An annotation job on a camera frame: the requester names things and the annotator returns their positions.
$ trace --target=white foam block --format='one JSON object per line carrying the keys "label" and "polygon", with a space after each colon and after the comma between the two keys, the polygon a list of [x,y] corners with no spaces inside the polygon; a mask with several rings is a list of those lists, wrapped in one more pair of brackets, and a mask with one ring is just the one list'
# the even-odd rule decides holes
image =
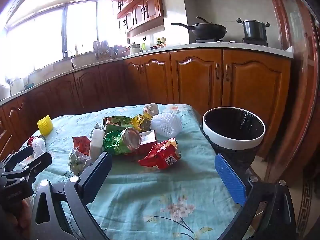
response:
{"label": "white foam block", "polygon": [[104,132],[100,129],[93,129],[92,139],[90,143],[89,155],[92,162],[95,162],[100,154],[102,153],[102,143],[103,143]]}

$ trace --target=window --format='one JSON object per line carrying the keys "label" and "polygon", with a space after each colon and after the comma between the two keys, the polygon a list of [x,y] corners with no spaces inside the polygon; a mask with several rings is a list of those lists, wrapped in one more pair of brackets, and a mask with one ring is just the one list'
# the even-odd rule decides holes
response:
{"label": "window", "polygon": [[61,60],[62,10],[40,15],[7,33],[6,76],[24,77]]}
{"label": "window", "polygon": [[68,6],[67,10],[67,47],[76,54],[93,51],[93,41],[97,41],[96,2],[85,2]]}
{"label": "window", "polygon": [[119,33],[119,20],[117,20],[116,15],[112,14],[111,0],[98,1],[97,25],[99,41],[108,41],[110,47],[114,45],[127,45],[127,36],[125,33]]}

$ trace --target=faucet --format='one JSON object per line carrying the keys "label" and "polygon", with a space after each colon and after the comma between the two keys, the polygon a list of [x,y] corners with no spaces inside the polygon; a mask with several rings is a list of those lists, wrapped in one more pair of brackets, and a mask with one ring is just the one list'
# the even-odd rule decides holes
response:
{"label": "faucet", "polygon": [[67,55],[67,51],[70,51],[70,53],[71,53],[71,64],[72,64],[72,69],[75,69],[75,64],[74,64],[74,62],[75,62],[75,59],[74,59],[74,57],[73,57],[73,54],[72,54],[72,51],[70,50],[70,49],[66,49],[66,51],[64,52],[64,57],[66,57],[66,55]]}

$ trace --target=wok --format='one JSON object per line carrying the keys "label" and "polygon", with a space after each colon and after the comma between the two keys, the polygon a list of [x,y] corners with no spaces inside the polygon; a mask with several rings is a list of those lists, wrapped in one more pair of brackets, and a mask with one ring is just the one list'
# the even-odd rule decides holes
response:
{"label": "wok", "polygon": [[201,40],[220,40],[226,35],[227,29],[225,26],[209,23],[199,16],[197,18],[203,20],[205,23],[198,23],[192,26],[182,23],[171,23],[171,25],[178,25],[192,30],[196,38]]}

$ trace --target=hand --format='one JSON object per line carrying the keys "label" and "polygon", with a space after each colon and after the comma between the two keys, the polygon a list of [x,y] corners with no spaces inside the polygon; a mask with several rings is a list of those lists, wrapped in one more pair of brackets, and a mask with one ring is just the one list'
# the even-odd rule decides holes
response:
{"label": "hand", "polygon": [[19,217],[7,213],[7,219],[20,231],[24,238],[30,238],[31,206],[28,199],[22,200],[22,210]]}

